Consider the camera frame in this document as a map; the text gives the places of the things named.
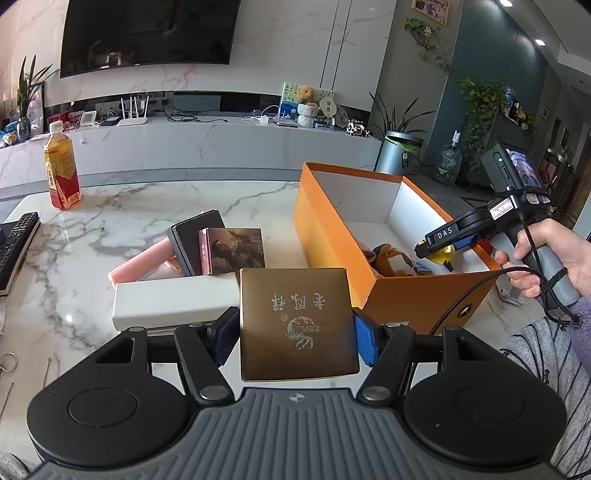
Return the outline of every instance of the framed photo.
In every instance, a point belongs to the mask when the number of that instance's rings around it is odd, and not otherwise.
[[[449,18],[449,0],[413,0],[413,8],[447,26]]]

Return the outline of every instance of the wall-mounted tv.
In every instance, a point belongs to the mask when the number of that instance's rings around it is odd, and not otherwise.
[[[230,62],[240,0],[70,0],[60,76],[131,65]]]

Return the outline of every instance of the marble table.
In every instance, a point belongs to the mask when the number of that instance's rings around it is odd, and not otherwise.
[[[27,252],[9,296],[0,353],[14,352],[18,368],[0,375],[0,407],[14,387],[0,420],[0,448],[38,462],[25,423],[27,405],[54,381],[114,337],[113,287],[107,272],[165,236],[172,223],[203,210],[220,210],[226,225],[262,228],[269,267],[307,267],[293,225],[298,183],[277,181],[184,181],[84,189],[80,205],[58,212],[47,193],[26,197],[8,221],[39,212],[42,225]],[[149,278],[176,274],[161,267]],[[515,307],[491,291],[468,329],[494,347],[542,316],[537,303]],[[423,367],[417,376],[432,371]],[[222,372],[239,395],[239,345]],[[350,387],[356,393],[368,369],[359,375],[282,382],[282,387]],[[175,365],[155,365],[154,374],[180,386]]]

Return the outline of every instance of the white box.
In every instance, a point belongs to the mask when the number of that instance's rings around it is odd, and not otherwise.
[[[240,306],[236,274],[200,275],[120,283],[115,290],[113,325],[162,329],[217,319]]]

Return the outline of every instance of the blue gripper pad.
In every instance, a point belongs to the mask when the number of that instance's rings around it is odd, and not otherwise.
[[[240,309],[237,307],[228,308],[218,320],[222,325],[217,329],[215,343],[211,351],[212,360],[218,367],[226,363],[234,345],[240,337]]]
[[[355,335],[357,337],[357,351],[365,365],[372,367],[378,361],[378,347],[375,344],[373,330],[355,315]]]

